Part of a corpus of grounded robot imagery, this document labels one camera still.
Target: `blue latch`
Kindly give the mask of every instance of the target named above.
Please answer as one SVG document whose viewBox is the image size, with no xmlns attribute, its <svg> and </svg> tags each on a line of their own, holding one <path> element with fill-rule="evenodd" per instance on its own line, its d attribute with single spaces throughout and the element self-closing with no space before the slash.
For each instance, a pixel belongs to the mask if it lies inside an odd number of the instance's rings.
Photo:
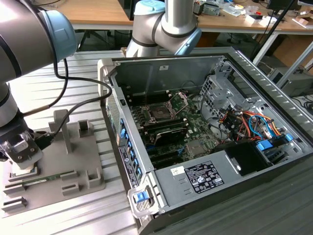
<svg viewBox="0 0 313 235">
<path fill-rule="evenodd" d="M 136 203 L 143 202 L 149 199 L 149 195 L 146 191 L 139 192 L 134 195 L 134 199 Z"/>
<path fill-rule="evenodd" d="M 126 130 L 125 130 L 125 128 L 123 128 L 122 131 L 121 131 L 120 136 L 121 136 L 122 138 L 124 138 L 124 137 L 125 137 L 125 133 L 126 133 Z"/>
<path fill-rule="evenodd" d="M 133 159 L 134 159 L 134 157 L 135 157 L 135 153 L 134 153 L 134 151 L 133 151 L 133 150 L 131 150 L 131 159 L 133 160 Z"/>
<path fill-rule="evenodd" d="M 257 147 L 258 147 L 261 151 L 264 151 L 264 150 L 267 150 L 267 149 L 269 149 L 269 148 L 272 148 L 273 145 L 272 145 L 268 140 L 264 140 L 264 141 L 258 142 Z"/>
<path fill-rule="evenodd" d="M 293 137 L 291 136 L 291 134 L 286 134 L 286 139 L 290 142 L 293 140 Z"/>
</svg>

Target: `wooden desk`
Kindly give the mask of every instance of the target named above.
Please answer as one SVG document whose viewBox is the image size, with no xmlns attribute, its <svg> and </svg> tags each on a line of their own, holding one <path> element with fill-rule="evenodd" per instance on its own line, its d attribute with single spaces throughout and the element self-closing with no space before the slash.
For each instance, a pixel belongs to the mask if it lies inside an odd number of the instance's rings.
<svg viewBox="0 0 313 235">
<path fill-rule="evenodd" d="M 268 11 L 258 3 L 247 0 L 243 6 L 256 5 L 263 15 Z M 133 22 L 128 20 L 118 0 L 65 0 L 60 2 L 56 10 L 62 12 L 73 24 L 75 29 L 117 29 L 131 30 Z M 249 24 L 244 16 L 234 17 L 221 11 L 221 16 L 200 15 L 199 28 L 203 32 L 227 33 L 264 33 L 265 27 L 260 24 Z M 306 30 L 286 16 L 286 21 L 280 23 L 265 46 L 254 60 L 258 63 L 279 34 L 313 35 L 313 30 Z"/>
</svg>

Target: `black cable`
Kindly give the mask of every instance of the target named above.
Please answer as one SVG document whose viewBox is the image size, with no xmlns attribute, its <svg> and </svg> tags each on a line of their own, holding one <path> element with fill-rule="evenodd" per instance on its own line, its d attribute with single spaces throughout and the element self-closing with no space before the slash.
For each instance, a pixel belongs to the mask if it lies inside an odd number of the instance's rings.
<svg viewBox="0 0 313 235">
<path fill-rule="evenodd" d="M 259 4 L 260 4 L 261 6 L 263 6 L 263 7 L 265 7 L 265 8 L 268 6 L 268 3 L 266 3 L 266 6 L 262 5 L 262 4 L 261 4 L 261 1 L 259 2 Z"/>
<path fill-rule="evenodd" d="M 198 85 L 197 85 L 194 81 L 192 81 L 192 80 L 184 81 L 183 84 L 181 85 L 180 89 L 182 90 L 182 88 L 183 88 L 188 82 L 191 82 L 192 84 L 194 84 L 195 87 L 197 87 L 197 88 L 201 91 L 201 88 L 200 88 L 200 87 L 202 87 L 202 85 L 198 86 Z"/>
<path fill-rule="evenodd" d="M 295 2 L 296 0 L 291 0 L 290 3 L 288 4 L 288 6 L 284 9 L 284 11 L 280 14 L 280 16 L 278 17 L 277 21 L 275 22 L 275 24 L 273 25 L 273 27 L 270 29 L 270 31 L 268 32 L 265 40 L 261 43 L 259 48 L 262 48 L 264 46 L 264 44 L 268 41 L 269 37 L 273 34 L 273 32 L 275 31 L 276 27 L 279 25 L 279 23 L 281 22 L 281 20 L 284 18 L 284 16 L 286 15 L 286 13 L 289 11 L 289 9 L 291 8 L 292 4 Z M 250 60 L 253 61 L 255 59 L 255 57 L 258 54 L 258 50 L 256 50 L 250 57 Z"/>
<path fill-rule="evenodd" d="M 257 42 L 257 44 L 255 45 L 255 47 L 253 48 L 252 53 L 251 53 L 251 58 L 252 58 L 252 56 L 254 55 L 255 50 L 256 50 L 257 47 L 259 46 L 259 43 L 261 42 L 261 40 L 263 39 L 264 35 L 266 34 L 266 31 L 268 30 L 268 27 L 269 27 L 269 25 L 270 25 L 270 22 L 271 22 L 271 20 L 272 20 L 273 15 L 274 15 L 274 12 L 272 12 L 272 15 L 270 16 L 270 20 L 269 20 L 269 22 L 268 22 L 268 25 L 266 26 L 266 29 L 265 29 L 263 35 L 261 36 L 260 40 Z"/>
<path fill-rule="evenodd" d="M 66 78 L 65 78 L 64 85 L 63 85 L 63 88 L 62 88 L 61 93 L 59 94 L 59 96 L 52 103 L 50 103 L 48 105 L 42 106 L 40 108 L 33 109 L 33 110 L 25 112 L 25 113 L 22 113 L 23 117 L 26 117 L 26 116 L 29 116 L 29 115 L 33 115 L 33 114 L 39 113 L 41 111 L 47 110 L 47 109 L 51 108 L 53 105 L 55 105 L 57 102 L 59 102 L 60 99 L 63 97 L 63 95 L 64 95 L 64 93 L 65 93 L 65 91 L 67 89 L 67 84 L 68 84 L 68 66 L 67 66 L 67 61 L 66 61 L 66 59 L 64 59 L 63 61 L 64 61 L 65 77 Z"/>
<path fill-rule="evenodd" d="M 56 1 L 54 1 L 54 2 L 49 2 L 49 3 L 44 3 L 44 4 L 38 4 L 38 5 L 35 5 L 35 4 L 34 4 L 34 6 L 46 6 L 46 5 L 50 5 L 50 4 L 57 3 L 57 2 L 59 2 L 59 1 L 61 1 L 61 0 L 56 0 Z"/>
<path fill-rule="evenodd" d="M 46 27 L 46 25 L 44 24 L 44 22 L 41 20 L 41 18 L 39 17 L 39 15 L 36 13 L 37 9 L 30 3 L 29 0 L 20 0 L 20 2 L 34 15 L 34 17 L 37 19 L 37 21 L 39 22 L 39 24 L 41 25 L 41 27 L 43 28 L 43 30 L 45 31 L 45 34 L 48 38 L 48 43 L 49 43 L 49 46 L 51 48 L 51 51 L 52 51 L 52 54 L 53 54 L 53 69 L 54 69 L 54 74 L 57 78 L 60 78 L 60 79 L 70 79 L 70 80 L 80 80 L 80 81 L 88 81 L 88 82 L 94 82 L 94 83 L 98 83 L 106 88 L 109 89 L 108 93 L 103 95 L 103 96 L 100 96 L 100 97 L 97 97 L 97 98 L 93 98 L 93 99 L 88 99 L 88 100 L 85 100 L 83 102 L 80 102 L 78 104 L 76 104 L 73 108 L 71 108 L 66 114 L 65 116 L 63 117 L 59 127 L 57 128 L 57 130 L 52 134 L 52 137 L 55 137 L 61 130 L 62 126 L 65 124 L 67 118 L 69 117 L 69 115 L 71 115 L 77 108 L 85 105 L 85 104 L 88 104 L 88 103 L 92 103 L 92 102 L 96 102 L 96 101 L 100 101 L 100 100 L 103 100 L 107 97 L 109 97 L 111 94 L 112 94 L 112 88 L 107 85 L 106 83 L 102 82 L 102 81 L 98 81 L 98 80 L 93 80 L 93 79 L 89 79 L 89 78 L 82 78 L 82 77 L 66 77 L 66 76 L 61 76 L 59 75 L 59 72 L 58 72 L 58 62 L 57 62 L 57 56 L 56 56 L 56 51 L 55 51 L 55 48 L 54 48 L 54 45 L 53 45 L 53 42 L 52 42 L 52 38 L 51 38 L 51 35 Z M 67 69 L 67 60 L 65 59 L 64 60 L 65 62 L 65 68 Z"/>
<path fill-rule="evenodd" d="M 118 31 L 118 30 L 115 30 L 116 32 L 118 32 L 118 33 L 120 33 L 120 34 L 124 34 L 124 35 L 131 35 L 132 33 L 122 33 L 122 32 L 120 32 L 120 31 Z"/>
</svg>

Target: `cardboard box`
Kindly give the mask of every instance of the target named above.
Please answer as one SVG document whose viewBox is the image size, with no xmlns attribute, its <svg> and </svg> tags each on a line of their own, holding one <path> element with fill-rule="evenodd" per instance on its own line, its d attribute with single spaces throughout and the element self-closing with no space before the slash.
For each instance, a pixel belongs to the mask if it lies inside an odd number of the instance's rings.
<svg viewBox="0 0 313 235">
<path fill-rule="evenodd" d="M 303 16 L 297 16 L 295 18 L 296 21 L 298 21 L 302 25 L 313 25 L 313 16 L 311 17 L 303 17 Z"/>
</svg>

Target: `warning label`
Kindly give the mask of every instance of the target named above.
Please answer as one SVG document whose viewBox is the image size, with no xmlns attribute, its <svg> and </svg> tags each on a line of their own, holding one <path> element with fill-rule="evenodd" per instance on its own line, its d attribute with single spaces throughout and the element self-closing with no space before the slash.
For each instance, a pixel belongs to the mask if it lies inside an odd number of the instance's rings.
<svg viewBox="0 0 313 235">
<path fill-rule="evenodd" d="M 196 193 L 202 193 L 224 184 L 211 161 L 186 168 L 185 172 Z"/>
</svg>

